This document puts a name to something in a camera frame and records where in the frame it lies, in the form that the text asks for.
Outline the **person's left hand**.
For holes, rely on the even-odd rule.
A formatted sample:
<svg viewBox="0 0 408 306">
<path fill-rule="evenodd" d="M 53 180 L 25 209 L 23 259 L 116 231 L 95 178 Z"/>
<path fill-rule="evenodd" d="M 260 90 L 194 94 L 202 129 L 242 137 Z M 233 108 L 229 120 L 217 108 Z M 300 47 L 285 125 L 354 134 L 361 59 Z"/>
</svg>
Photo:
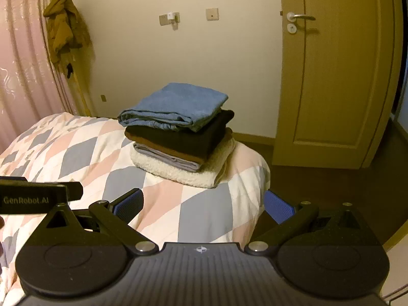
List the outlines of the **person's left hand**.
<svg viewBox="0 0 408 306">
<path fill-rule="evenodd" d="M 4 228 L 5 221 L 2 217 L 0 217 L 0 231 Z M 0 257 L 4 254 L 4 248 L 2 242 L 0 242 Z"/>
</svg>

